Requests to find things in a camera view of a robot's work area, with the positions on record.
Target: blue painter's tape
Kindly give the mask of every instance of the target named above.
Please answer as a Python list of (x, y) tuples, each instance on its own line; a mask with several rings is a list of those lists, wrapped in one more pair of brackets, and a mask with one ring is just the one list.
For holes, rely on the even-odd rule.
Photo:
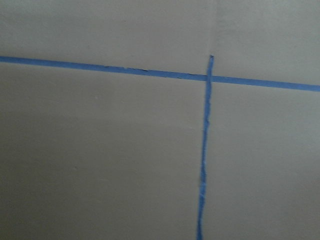
[(213, 76), (212, 81), (215, 83), (240, 84), (240, 85), (278, 88), (278, 89), (293, 89), (293, 90), (320, 92), (320, 85), (292, 83), (292, 82), (283, 82), (283, 81), (246, 79), (246, 78), (237, 78), (237, 77), (229, 77), (229, 76)]
[(212, 92), (212, 71), (214, 67), (214, 56), (210, 56), (209, 65), (206, 73), (205, 81), (205, 97), (204, 97), (204, 116), (203, 116), (203, 135), (202, 135), (202, 149), (201, 149), (201, 170), (200, 170), (200, 190), (199, 190), (199, 206), (198, 206), (198, 219), (196, 239), (203, 239), (203, 214), (206, 203), (206, 189), (207, 189), (207, 170), (206, 170), (206, 157), (208, 145), (208, 131), (209, 131), (209, 117), (211, 110), (211, 92)]
[(187, 80), (196, 80), (196, 81), (206, 80), (206, 75), (190, 74), (190, 73), (184, 73), (184, 72), (144, 70), (144, 69), (136, 69), (136, 68), (125, 68), (120, 66), (104, 66), (104, 65), (96, 65), (96, 64), (41, 60), (41, 59), (11, 57), (11, 56), (0, 56), (0, 62), (12, 63), (12, 64), (46, 66), (46, 67), (55, 67), (55, 68), (66, 68), (66, 69), (81, 69), (81, 70), (119, 73), (119, 74), (133, 74), (133, 75), (143, 75), (143, 76), (153, 76), (153, 77), (173, 78), (173, 79), (187, 79)]
[[(186, 80), (196, 80), (196, 81), (206, 81), (207, 79), (206, 75), (190, 74), (190, 73), (184, 73), (184, 72), (144, 70), (144, 69), (137, 69), (137, 68), (125, 68), (121, 66), (104, 66), (104, 65), (96, 65), (96, 64), (41, 60), (41, 59), (11, 57), (11, 56), (0, 56), (0, 63), (1, 62), (12, 63), (12, 64), (46, 66), (46, 67), (55, 67), (55, 68), (66, 68), (66, 69), (81, 69), (81, 70), (99, 71), (99, 72), (108, 72), (108, 73), (133, 74), (133, 75), (152, 76), (152, 77), (161, 77), (161, 78), (186, 79)], [(240, 85), (249, 85), (249, 86), (320, 92), (320, 85), (311, 85), (311, 84), (302, 84), (302, 83), (246, 79), (246, 78), (237, 78), (237, 77), (228, 77), (228, 76), (213, 76), (212, 81), (215, 83), (240, 84)]]

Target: white wall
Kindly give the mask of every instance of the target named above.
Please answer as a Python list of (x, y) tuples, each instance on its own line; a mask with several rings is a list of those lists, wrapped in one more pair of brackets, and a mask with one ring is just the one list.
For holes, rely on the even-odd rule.
[[(0, 55), (319, 84), (318, 0), (3, 0)], [(195, 239), (204, 83), (0, 63), (0, 234)], [(205, 239), (319, 239), (316, 92), (214, 83)]]

